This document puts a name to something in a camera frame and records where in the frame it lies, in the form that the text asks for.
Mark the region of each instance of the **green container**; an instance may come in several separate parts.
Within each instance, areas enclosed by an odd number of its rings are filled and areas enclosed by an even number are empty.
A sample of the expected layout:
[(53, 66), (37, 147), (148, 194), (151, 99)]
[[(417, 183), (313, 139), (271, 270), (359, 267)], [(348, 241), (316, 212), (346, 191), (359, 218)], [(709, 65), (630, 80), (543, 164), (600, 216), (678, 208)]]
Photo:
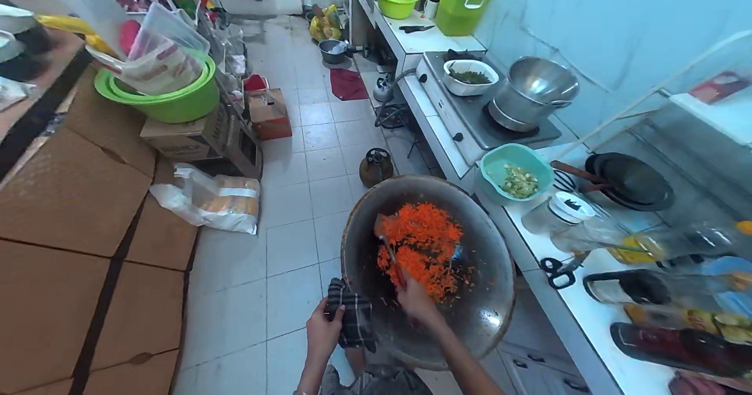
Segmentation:
[(417, 2), (418, 0), (378, 0), (378, 9), (387, 17), (403, 19), (412, 13)]
[[(521, 167), (538, 179), (538, 191), (528, 198), (514, 198), (501, 188), (507, 178), (507, 163)], [(475, 187), (480, 188), (492, 201), (510, 205), (516, 201), (529, 201), (548, 192), (553, 186), (553, 169), (535, 151), (519, 143), (507, 143), (486, 153), (477, 162)]]
[(197, 120), (209, 114), (220, 102), (220, 92), (214, 81), (214, 61), (204, 54), (199, 57), (204, 61), (201, 76), (179, 91), (161, 95), (129, 92), (111, 71), (104, 68), (97, 73), (94, 86), (101, 96), (131, 105), (145, 115), (165, 123)]
[(491, 0), (439, 0), (436, 26), (446, 36), (472, 34)]

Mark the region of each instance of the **chopped green vegetables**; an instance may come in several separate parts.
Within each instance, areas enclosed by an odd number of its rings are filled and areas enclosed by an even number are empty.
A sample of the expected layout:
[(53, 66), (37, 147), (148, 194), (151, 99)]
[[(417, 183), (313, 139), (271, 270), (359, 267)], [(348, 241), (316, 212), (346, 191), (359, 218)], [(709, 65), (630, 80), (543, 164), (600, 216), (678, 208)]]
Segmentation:
[(504, 169), (507, 171), (507, 178), (501, 188), (507, 194), (514, 198), (528, 198), (538, 191), (538, 179), (525, 169), (509, 163), (504, 165)]
[(467, 83), (468, 85), (483, 85), (484, 83), (491, 83), (488, 76), (481, 72), (457, 72), (451, 67), (449, 68), (449, 76), (452, 76), (459, 82)]

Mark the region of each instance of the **shredded carrot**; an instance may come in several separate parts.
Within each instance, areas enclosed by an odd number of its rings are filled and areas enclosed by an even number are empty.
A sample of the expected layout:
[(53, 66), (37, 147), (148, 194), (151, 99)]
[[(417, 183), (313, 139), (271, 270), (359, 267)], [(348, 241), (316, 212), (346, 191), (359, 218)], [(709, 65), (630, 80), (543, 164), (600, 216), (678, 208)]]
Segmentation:
[[(457, 291), (450, 260), (463, 232), (446, 211), (433, 204), (406, 204), (399, 210), (383, 220), (379, 233), (395, 247), (400, 266), (425, 285), (428, 296), (439, 303), (447, 294)], [(397, 271), (383, 245), (377, 264), (390, 276), (392, 283), (398, 285)]]

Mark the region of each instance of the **shorts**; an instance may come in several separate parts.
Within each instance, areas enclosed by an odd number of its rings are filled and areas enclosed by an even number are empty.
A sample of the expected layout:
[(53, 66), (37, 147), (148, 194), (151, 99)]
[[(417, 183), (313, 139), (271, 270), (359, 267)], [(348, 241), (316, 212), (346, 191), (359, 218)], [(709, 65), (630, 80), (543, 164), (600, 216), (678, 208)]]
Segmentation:
[(350, 386), (339, 383), (337, 370), (329, 364), (321, 381), (320, 395), (432, 395), (415, 371), (387, 364), (366, 366)]

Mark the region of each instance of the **dish towel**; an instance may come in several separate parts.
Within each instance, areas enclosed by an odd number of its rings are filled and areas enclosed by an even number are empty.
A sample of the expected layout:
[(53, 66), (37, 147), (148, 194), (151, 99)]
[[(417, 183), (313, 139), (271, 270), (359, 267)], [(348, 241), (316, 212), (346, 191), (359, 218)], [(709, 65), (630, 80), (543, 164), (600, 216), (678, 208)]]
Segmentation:
[(334, 317), (340, 305), (344, 304), (345, 307), (342, 331), (339, 333), (339, 346), (343, 348), (365, 346), (370, 352), (376, 352), (376, 343), (371, 332), (371, 302), (352, 292), (342, 279), (336, 277), (333, 277), (329, 284), (328, 297), (329, 300), (324, 308), (324, 314), (327, 317)]
[(330, 76), (335, 97), (342, 101), (368, 99), (369, 92), (365, 89), (360, 73), (347, 69), (332, 69)]

